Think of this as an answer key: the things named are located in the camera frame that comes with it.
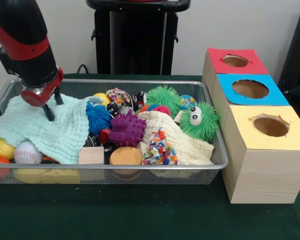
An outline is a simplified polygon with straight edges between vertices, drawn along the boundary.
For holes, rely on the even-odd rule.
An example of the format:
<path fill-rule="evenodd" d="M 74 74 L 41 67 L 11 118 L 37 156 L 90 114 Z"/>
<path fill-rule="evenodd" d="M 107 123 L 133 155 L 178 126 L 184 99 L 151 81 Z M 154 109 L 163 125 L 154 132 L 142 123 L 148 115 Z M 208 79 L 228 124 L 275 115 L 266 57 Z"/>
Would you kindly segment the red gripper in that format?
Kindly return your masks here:
<path fill-rule="evenodd" d="M 42 107 L 47 119 L 49 121 L 54 120 L 54 114 L 47 105 L 48 100 L 54 94 L 54 99 L 57 105 L 62 105 L 63 100 L 60 94 L 60 84 L 63 80 L 63 70 L 57 66 L 57 75 L 53 81 L 42 87 L 29 87 L 23 85 L 23 89 L 20 93 L 22 99 L 29 105 L 34 107 Z"/>

